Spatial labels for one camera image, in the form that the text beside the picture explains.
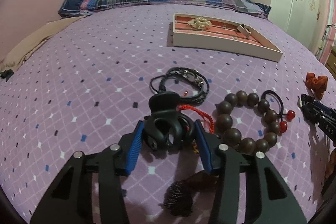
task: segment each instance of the metal rivet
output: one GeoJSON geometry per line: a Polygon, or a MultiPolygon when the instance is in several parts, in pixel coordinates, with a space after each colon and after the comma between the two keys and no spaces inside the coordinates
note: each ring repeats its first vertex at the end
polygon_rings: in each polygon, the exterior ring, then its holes
{"type": "Polygon", "coordinates": [[[265,154],[264,154],[263,152],[261,152],[261,151],[258,151],[255,155],[256,155],[256,157],[259,158],[259,159],[263,159],[263,158],[265,158],[265,154]]]}
{"type": "Polygon", "coordinates": [[[117,143],[115,143],[110,146],[110,149],[112,151],[118,151],[120,149],[120,146],[117,143]]]}
{"type": "Polygon", "coordinates": [[[77,158],[77,159],[80,159],[82,156],[83,156],[83,152],[81,152],[81,151],[76,151],[76,152],[73,154],[73,157],[74,157],[74,158],[77,158]]]}
{"type": "Polygon", "coordinates": [[[229,147],[228,147],[227,144],[225,144],[225,143],[220,144],[220,145],[218,146],[218,148],[219,148],[220,150],[222,150],[222,151],[226,151],[226,150],[229,149],[229,147]]]}

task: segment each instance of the red braided string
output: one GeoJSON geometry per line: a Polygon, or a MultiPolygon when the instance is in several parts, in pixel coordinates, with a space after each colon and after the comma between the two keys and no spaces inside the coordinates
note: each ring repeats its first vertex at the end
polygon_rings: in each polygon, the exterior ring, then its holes
{"type": "Polygon", "coordinates": [[[177,107],[178,109],[180,110],[186,110],[186,109],[190,109],[192,111],[195,111],[197,112],[205,121],[207,118],[209,120],[209,131],[210,133],[214,133],[215,132],[215,123],[212,119],[212,117],[208,114],[208,113],[205,113],[204,111],[201,111],[193,106],[190,106],[190,105],[180,105],[177,107]]]}

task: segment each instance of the striped wall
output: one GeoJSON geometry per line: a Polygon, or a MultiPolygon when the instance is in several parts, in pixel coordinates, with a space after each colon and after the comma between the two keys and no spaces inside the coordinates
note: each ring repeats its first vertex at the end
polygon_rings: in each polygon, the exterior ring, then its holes
{"type": "MultiPolygon", "coordinates": [[[[329,15],[327,24],[336,23],[336,0],[330,0],[329,15]]],[[[327,39],[325,40],[325,46],[320,57],[320,62],[325,64],[329,58],[331,47],[336,43],[336,28],[329,28],[327,32],[327,39]]]]}

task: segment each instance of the bed sheet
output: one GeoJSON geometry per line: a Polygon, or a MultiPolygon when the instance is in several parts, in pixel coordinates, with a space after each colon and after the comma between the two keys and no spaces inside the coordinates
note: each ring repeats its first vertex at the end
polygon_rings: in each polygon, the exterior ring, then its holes
{"type": "MultiPolygon", "coordinates": [[[[297,106],[307,93],[305,75],[329,77],[322,102],[335,107],[335,80],[313,54],[267,20],[229,10],[191,5],[141,5],[103,11],[70,25],[51,38],[7,82],[0,84],[0,184],[29,222],[39,200],[69,157],[102,151],[133,131],[149,115],[149,81],[173,66],[197,69],[210,83],[199,108],[212,113],[225,95],[238,90],[276,91],[296,118],[266,154],[310,219],[320,204],[328,146],[323,132],[309,126],[297,106]],[[174,13],[243,22],[283,51],[279,63],[212,50],[172,47],[174,13]]],[[[174,80],[168,88],[183,94],[174,80]]],[[[271,107],[277,110],[276,101],[271,107]]],[[[263,133],[253,110],[235,108],[234,127],[244,137],[263,133]]],[[[160,157],[144,148],[130,177],[122,179],[131,223],[207,223],[214,193],[194,197],[193,213],[176,218],[159,206],[170,184],[202,169],[191,151],[160,157]]],[[[244,217],[240,192],[239,223],[244,217]]],[[[93,212],[99,222],[94,196],[93,212]]]]}

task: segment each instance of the red bead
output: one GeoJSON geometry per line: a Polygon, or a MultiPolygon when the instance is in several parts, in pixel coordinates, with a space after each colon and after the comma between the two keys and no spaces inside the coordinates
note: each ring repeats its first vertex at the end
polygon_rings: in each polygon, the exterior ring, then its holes
{"type": "Polygon", "coordinates": [[[287,119],[291,121],[294,118],[295,118],[295,112],[293,110],[289,110],[287,113],[287,119]]]}
{"type": "Polygon", "coordinates": [[[287,125],[287,122],[286,122],[286,121],[282,121],[282,122],[280,122],[280,133],[284,133],[284,132],[286,132],[287,127],[288,127],[288,125],[287,125]]]}

